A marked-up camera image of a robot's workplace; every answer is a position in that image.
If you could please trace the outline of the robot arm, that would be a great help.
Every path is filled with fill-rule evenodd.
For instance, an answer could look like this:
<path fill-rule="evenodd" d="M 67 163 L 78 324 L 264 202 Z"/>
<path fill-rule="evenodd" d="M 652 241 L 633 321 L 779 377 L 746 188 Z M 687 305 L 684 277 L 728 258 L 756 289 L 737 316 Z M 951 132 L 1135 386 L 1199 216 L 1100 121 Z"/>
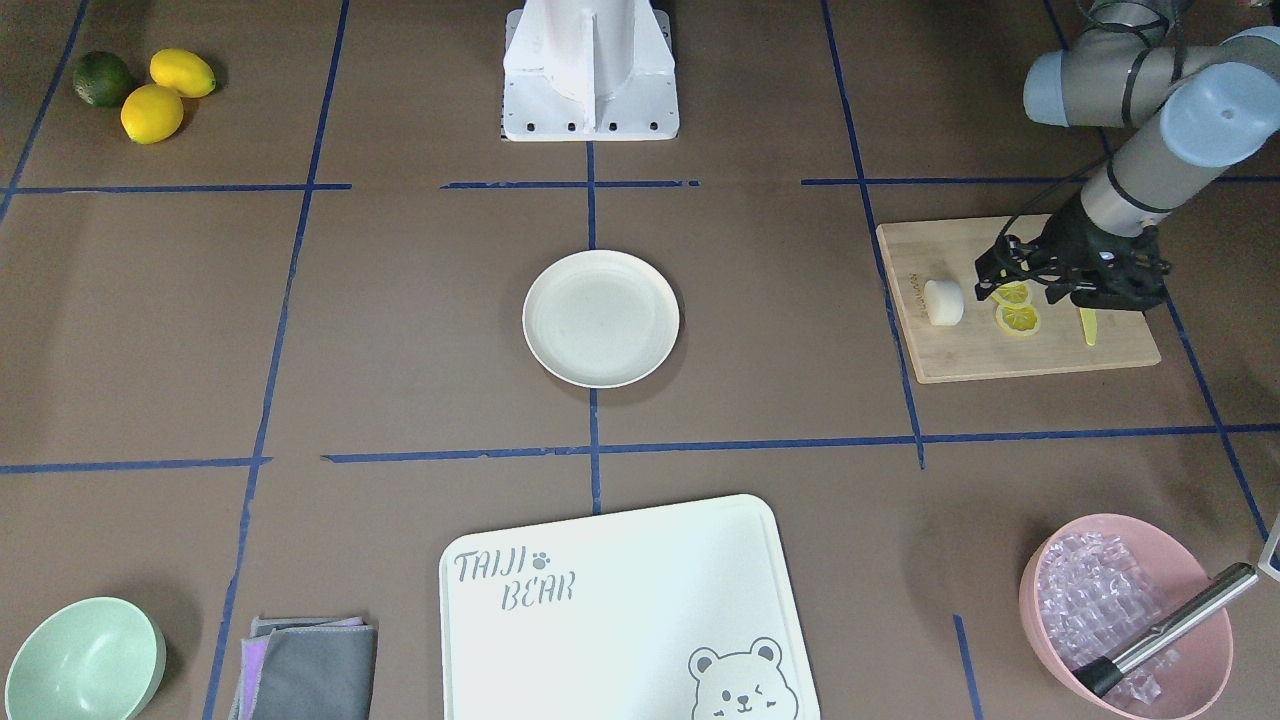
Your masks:
<path fill-rule="evenodd" d="M 1051 304 L 1164 304 L 1161 222 L 1277 133 L 1277 27 L 1185 46 L 1172 41 L 1185 9 L 1097 1 L 1075 44 L 1039 56 L 1027 74 L 1032 120 L 1132 132 L 1027 245 L 1023 270 Z"/>

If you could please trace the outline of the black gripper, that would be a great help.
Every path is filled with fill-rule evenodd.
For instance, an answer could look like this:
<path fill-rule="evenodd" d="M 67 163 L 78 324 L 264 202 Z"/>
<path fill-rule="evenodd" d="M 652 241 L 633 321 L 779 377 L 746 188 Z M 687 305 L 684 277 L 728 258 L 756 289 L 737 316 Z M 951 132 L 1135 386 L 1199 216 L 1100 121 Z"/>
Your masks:
<path fill-rule="evenodd" d="M 1047 220 L 1036 243 L 1036 270 L 1050 305 L 1070 299 L 1083 309 L 1144 313 L 1166 304 L 1155 225 L 1142 225 L 1133 237 L 1111 233 L 1074 195 Z"/>

